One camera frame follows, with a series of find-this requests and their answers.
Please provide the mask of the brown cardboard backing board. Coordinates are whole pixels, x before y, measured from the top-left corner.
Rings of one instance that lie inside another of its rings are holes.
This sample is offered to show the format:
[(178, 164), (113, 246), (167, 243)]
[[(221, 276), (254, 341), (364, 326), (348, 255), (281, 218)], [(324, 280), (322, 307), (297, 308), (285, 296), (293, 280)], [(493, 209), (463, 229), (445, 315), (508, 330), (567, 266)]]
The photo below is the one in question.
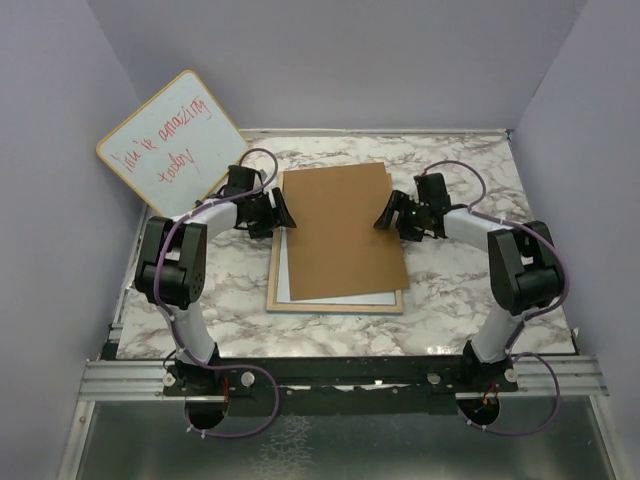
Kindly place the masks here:
[(398, 233), (374, 228), (392, 191), (383, 163), (288, 170), (282, 191), (296, 223), (286, 231), (292, 300), (409, 287)]

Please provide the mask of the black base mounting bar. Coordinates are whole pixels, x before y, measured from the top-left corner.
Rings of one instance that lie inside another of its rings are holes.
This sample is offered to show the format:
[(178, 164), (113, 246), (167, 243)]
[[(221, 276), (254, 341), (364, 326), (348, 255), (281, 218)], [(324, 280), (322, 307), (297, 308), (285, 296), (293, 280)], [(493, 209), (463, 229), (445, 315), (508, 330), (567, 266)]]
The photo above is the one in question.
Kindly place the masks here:
[(220, 358), (215, 370), (176, 362), (164, 396), (198, 412), (280, 415), (452, 415), (457, 396), (511, 393), (510, 360), (484, 366), (463, 355)]

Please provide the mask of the small whiteboard with red writing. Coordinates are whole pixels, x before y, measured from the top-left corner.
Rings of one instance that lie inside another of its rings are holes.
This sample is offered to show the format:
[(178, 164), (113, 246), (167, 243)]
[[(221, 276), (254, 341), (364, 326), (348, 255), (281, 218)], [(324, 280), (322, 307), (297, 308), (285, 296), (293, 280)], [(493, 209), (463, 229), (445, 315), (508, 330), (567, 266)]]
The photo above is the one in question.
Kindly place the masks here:
[(199, 76), (185, 70), (96, 146), (153, 211), (191, 210), (218, 185), (247, 142)]

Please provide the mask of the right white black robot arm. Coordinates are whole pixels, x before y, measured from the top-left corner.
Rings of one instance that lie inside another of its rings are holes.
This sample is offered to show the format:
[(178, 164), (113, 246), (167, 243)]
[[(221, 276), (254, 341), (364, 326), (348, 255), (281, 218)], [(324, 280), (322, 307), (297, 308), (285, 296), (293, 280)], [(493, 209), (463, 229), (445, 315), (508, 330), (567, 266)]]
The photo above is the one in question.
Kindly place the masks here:
[(401, 239), (412, 242), (426, 236), (449, 239), (488, 255), (494, 304), (465, 345), (469, 360), (459, 367), (461, 383), (481, 391), (494, 381), (493, 365), (506, 360), (525, 323), (559, 307), (565, 299), (568, 274), (545, 223), (500, 220), (470, 205), (454, 204), (440, 173), (417, 175), (414, 184), (417, 197), (392, 191), (373, 227), (393, 227)]

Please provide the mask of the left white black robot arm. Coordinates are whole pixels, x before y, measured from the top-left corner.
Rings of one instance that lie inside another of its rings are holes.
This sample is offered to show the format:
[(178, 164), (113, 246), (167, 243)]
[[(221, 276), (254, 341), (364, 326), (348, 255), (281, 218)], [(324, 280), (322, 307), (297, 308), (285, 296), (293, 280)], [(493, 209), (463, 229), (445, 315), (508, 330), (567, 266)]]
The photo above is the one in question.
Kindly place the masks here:
[(268, 190), (260, 177), (252, 168), (232, 166), (220, 193), (176, 217), (153, 216), (144, 229), (134, 288), (161, 312), (176, 359), (190, 364), (186, 382), (202, 395), (214, 392), (221, 380), (218, 346), (200, 304), (209, 240), (240, 227), (252, 239), (263, 239), (296, 226), (281, 189)]

